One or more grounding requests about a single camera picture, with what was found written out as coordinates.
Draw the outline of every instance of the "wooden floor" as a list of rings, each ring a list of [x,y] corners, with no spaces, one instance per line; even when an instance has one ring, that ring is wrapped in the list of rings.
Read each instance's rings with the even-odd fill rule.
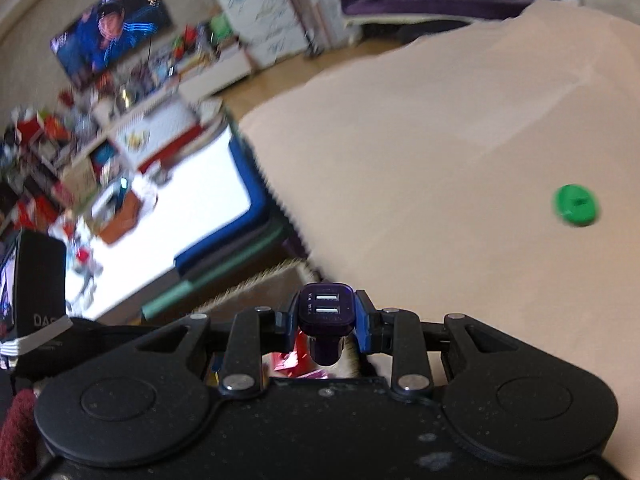
[[[330,50],[315,59],[298,55],[250,76],[218,94],[240,120],[257,105],[309,81],[327,68],[363,56],[374,56],[398,47],[393,40],[367,40],[355,47]]]

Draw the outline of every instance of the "wall-mounted television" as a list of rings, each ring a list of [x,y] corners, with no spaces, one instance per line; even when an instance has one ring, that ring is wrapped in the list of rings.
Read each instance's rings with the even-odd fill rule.
[[[99,0],[50,42],[78,89],[172,24],[162,0]]]

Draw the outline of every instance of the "green toy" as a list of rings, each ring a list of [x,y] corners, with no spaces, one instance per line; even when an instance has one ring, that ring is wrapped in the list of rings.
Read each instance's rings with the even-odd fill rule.
[[[596,197],[583,186],[562,186],[556,192],[554,203],[558,216],[569,224],[585,227],[593,224],[598,218]]]

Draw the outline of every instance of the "beige tablecloth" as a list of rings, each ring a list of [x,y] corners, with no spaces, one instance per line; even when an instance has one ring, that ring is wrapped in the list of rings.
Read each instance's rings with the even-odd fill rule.
[[[241,130],[329,277],[599,375],[606,457],[640,478],[640,27],[540,0],[321,74]],[[554,214],[570,183],[593,226]]]

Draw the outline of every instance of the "table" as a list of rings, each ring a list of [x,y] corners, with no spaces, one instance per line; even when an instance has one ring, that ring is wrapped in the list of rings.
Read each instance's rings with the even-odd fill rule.
[[[247,212],[250,199],[229,152],[231,135],[226,127],[180,163],[159,189],[155,210],[135,230],[112,246],[92,242],[104,270],[85,317],[117,324],[136,316],[144,303],[180,281],[177,254]]]

